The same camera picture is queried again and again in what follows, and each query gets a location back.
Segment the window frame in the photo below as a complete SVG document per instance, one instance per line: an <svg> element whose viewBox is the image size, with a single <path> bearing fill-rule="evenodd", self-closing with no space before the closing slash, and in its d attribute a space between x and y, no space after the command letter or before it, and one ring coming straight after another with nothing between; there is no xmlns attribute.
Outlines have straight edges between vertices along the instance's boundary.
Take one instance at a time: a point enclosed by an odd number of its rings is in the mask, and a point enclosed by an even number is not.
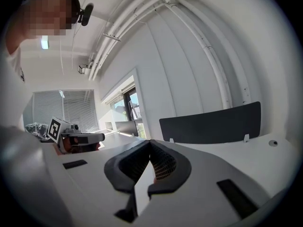
<svg viewBox="0 0 303 227"><path fill-rule="evenodd" d="M143 92L141 89L141 83L139 81L138 73L137 73L137 68L134 67L132 70L130 70L126 75L124 75L111 89L101 97L101 103L104 104L109 104L110 98L113 98L115 94L118 91L122 91L125 89L125 86L127 85L125 82L127 81L127 84L130 85L131 82L134 83L134 87L136 87L137 95L138 95L138 101L140 105L140 111L141 111L141 116L142 116L142 123L144 124L144 131L147 139L151 139L151 132L149 128L149 121L146 116L146 110L145 110L145 105L143 101Z"/></svg>
<svg viewBox="0 0 303 227"><path fill-rule="evenodd" d="M123 99L124 99L124 105L125 105L125 110L126 110L126 116L128 121L135 121L136 123L143 123L142 118L141 119L132 119L131 115L131 108L130 108L130 102L131 102L131 97L130 94L132 92L136 91L136 87L133 87L132 89L128 90L127 92L123 93Z"/></svg>

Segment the ceiling light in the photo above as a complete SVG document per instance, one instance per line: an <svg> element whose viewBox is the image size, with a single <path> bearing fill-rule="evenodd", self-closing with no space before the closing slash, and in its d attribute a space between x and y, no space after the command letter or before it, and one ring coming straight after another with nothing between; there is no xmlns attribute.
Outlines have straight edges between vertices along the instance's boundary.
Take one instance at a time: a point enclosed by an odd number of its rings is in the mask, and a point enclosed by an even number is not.
<svg viewBox="0 0 303 227"><path fill-rule="evenodd" d="M43 35L41 38L41 46L42 49L47 50L49 47L49 43L48 43L48 36L47 35Z"/></svg>

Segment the grey partition panel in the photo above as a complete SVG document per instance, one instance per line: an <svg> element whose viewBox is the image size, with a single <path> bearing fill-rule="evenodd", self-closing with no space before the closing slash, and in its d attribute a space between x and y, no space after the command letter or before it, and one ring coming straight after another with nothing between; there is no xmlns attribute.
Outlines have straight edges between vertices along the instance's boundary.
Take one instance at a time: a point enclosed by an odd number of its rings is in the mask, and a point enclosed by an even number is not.
<svg viewBox="0 0 303 227"><path fill-rule="evenodd" d="M134 134L138 136L135 121L116 122L117 131L125 134Z"/></svg>
<svg viewBox="0 0 303 227"><path fill-rule="evenodd" d="M112 131L114 130L111 122L105 122L105 126L108 130L112 130Z"/></svg>
<svg viewBox="0 0 303 227"><path fill-rule="evenodd" d="M255 102L235 108L189 116L160 119L165 141L178 143L216 144L258 137L261 104Z"/></svg>

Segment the black slot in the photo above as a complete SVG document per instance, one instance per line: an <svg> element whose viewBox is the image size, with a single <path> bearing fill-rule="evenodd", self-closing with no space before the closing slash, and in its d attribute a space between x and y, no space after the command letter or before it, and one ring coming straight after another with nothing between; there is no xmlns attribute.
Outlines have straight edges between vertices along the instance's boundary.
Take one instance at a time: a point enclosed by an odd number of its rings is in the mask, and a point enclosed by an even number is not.
<svg viewBox="0 0 303 227"><path fill-rule="evenodd" d="M232 180L223 180L217 182L217 185L242 219L258 210L257 206L248 199Z"/></svg>
<svg viewBox="0 0 303 227"><path fill-rule="evenodd" d="M63 163L63 166L65 169L70 169L70 168L78 167L78 166L85 165L85 164L87 164L87 162L85 160L79 160L79 161Z"/></svg>
<svg viewBox="0 0 303 227"><path fill-rule="evenodd" d="M132 223L138 217L134 188L129 196L126 208L119 210L115 215L129 223Z"/></svg>

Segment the white wall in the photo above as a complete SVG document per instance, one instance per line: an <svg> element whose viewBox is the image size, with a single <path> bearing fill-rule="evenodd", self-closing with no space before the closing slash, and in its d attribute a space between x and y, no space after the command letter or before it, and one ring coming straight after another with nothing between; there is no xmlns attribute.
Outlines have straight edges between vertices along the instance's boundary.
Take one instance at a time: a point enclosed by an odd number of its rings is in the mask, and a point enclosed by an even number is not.
<svg viewBox="0 0 303 227"><path fill-rule="evenodd" d="M30 91L52 91L65 89L94 89L97 119L101 118L99 87L96 81L88 81L87 75L77 72L78 65L87 63L86 57L75 57L73 69L71 59L63 57L64 75L60 56L41 58L21 58L25 81Z"/></svg>
<svg viewBox="0 0 303 227"><path fill-rule="evenodd" d="M280 133L298 145L302 60L291 28L275 5L266 0L257 4L255 0L199 0L194 4L216 23L236 51L252 102L261 102L261 135ZM205 24L181 9L205 33L223 65L233 106L241 105L239 84L224 48ZM132 68L138 71L152 138L162 139L160 118L222 109L209 61L189 30L167 9L137 28L102 71L100 97Z"/></svg>
<svg viewBox="0 0 303 227"><path fill-rule="evenodd" d="M299 145L303 115L302 48L280 8L273 0L197 1L224 18L249 48L262 90L267 132L278 132Z"/></svg>
<svg viewBox="0 0 303 227"><path fill-rule="evenodd" d="M169 10L159 13L115 55L99 88L102 99L136 68L151 138L162 140L159 119L221 110L222 101L213 69L194 36Z"/></svg>
<svg viewBox="0 0 303 227"><path fill-rule="evenodd" d="M106 105L104 102L100 104L100 118L99 118L99 127L100 129L106 129L105 122L111 122L113 130L116 131L116 125L114 125L114 119L110 105Z"/></svg>

